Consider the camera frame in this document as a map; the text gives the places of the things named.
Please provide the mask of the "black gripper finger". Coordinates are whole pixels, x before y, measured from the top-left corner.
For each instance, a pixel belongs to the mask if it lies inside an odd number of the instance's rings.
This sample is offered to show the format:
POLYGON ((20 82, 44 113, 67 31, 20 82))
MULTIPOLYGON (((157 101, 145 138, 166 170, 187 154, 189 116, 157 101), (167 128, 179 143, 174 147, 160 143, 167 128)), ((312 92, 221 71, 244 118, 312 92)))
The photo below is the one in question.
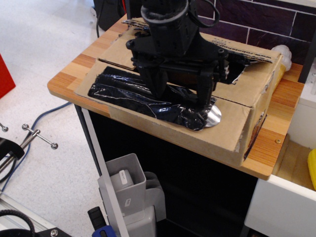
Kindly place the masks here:
POLYGON ((217 80, 212 70, 201 70, 197 76, 197 96, 201 105, 209 105, 217 80))
POLYGON ((141 80, 145 83, 152 95, 156 98, 160 98, 168 82, 167 70, 160 67, 139 66, 138 71, 141 80))

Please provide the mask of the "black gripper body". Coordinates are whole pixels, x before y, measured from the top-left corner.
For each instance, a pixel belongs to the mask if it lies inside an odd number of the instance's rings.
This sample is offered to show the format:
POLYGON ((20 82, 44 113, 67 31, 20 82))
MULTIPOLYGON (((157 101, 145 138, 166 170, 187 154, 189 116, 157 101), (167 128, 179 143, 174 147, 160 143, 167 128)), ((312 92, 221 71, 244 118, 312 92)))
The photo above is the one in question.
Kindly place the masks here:
POLYGON ((132 62, 168 72, 193 74, 212 70, 218 81, 228 76, 228 51, 205 40, 191 14, 143 14, 149 34, 127 42, 132 62))

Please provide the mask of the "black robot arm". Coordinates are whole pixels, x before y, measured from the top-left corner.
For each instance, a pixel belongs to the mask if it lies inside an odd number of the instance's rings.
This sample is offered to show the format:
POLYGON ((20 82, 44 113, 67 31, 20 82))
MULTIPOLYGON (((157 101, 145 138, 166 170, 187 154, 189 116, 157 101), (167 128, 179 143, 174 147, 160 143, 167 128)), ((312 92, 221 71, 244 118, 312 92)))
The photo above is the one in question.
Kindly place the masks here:
POLYGON ((141 80, 160 98, 168 82, 168 72, 192 74, 197 78, 197 97, 209 105, 216 83, 225 80, 228 51, 204 39, 194 0, 144 0, 141 16, 150 34, 131 39, 126 47, 141 80))

